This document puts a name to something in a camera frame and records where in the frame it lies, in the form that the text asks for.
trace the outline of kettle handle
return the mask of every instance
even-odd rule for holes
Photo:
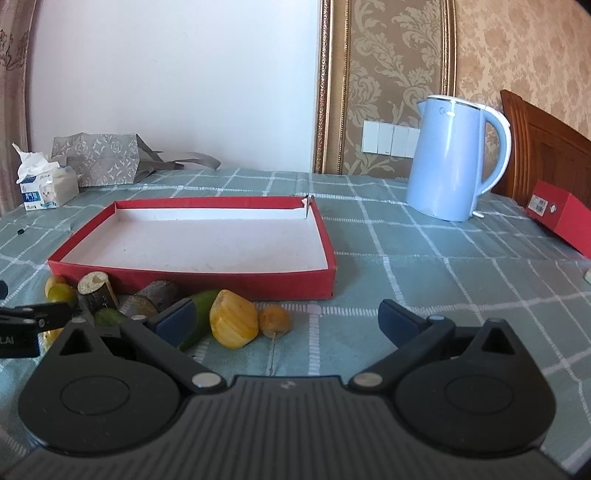
[[[497,112],[494,108],[491,108],[488,105],[484,106],[482,113],[484,114],[484,119],[495,127],[496,133],[499,135],[499,140],[501,141],[501,147],[496,167],[489,177],[480,185],[480,187],[478,187],[478,195],[488,192],[499,182],[507,169],[507,165],[509,165],[509,157],[511,156],[511,130],[509,129],[509,120],[505,118],[505,115]]]

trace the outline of kettle lid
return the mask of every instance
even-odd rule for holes
[[[429,95],[427,98],[436,98],[437,100],[446,100],[451,103],[459,103],[461,105],[471,106],[472,108],[477,108],[479,110],[482,110],[485,107],[485,105],[482,105],[481,103],[469,102],[468,100],[464,100],[463,98],[450,97],[447,95]]]

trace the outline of table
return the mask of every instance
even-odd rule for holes
[[[0,219],[0,278],[10,289],[2,304],[44,301],[47,257],[115,200],[305,194],[316,197],[335,249],[335,297],[284,303],[294,329],[277,340],[273,355],[271,340],[263,336],[237,351],[206,338],[189,355],[228,380],[233,374],[272,371],[336,374],[347,381],[395,349],[378,328],[382,299],[392,298],[422,316],[444,313],[458,325],[502,317],[557,398],[545,452],[567,469],[589,457],[591,286],[583,273],[591,262],[506,197],[486,194],[478,205],[483,219],[454,223],[408,207],[405,184],[392,180],[242,168],[157,172],[138,184],[84,189],[55,210],[19,207]],[[17,400],[37,363],[0,361],[0,471],[30,448]]]

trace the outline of damask wallpaper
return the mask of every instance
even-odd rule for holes
[[[364,120],[418,127],[417,102],[439,91],[440,0],[351,0],[344,174],[408,177],[411,160],[361,151]]]
[[[575,0],[456,0],[456,95],[499,110],[508,89],[591,138],[591,15]],[[486,171],[498,141],[489,132]]]

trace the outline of sugarcane piece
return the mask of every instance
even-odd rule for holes
[[[158,312],[163,312],[181,299],[176,284],[168,280],[154,280],[150,285],[137,292],[137,295],[148,299]]]
[[[140,294],[129,296],[119,308],[119,311],[128,317],[144,315],[146,318],[158,314],[158,309],[146,297]]]
[[[91,314],[100,309],[117,309],[117,297],[105,272],[91,272],[78,282],[78,292],[84,297]]]

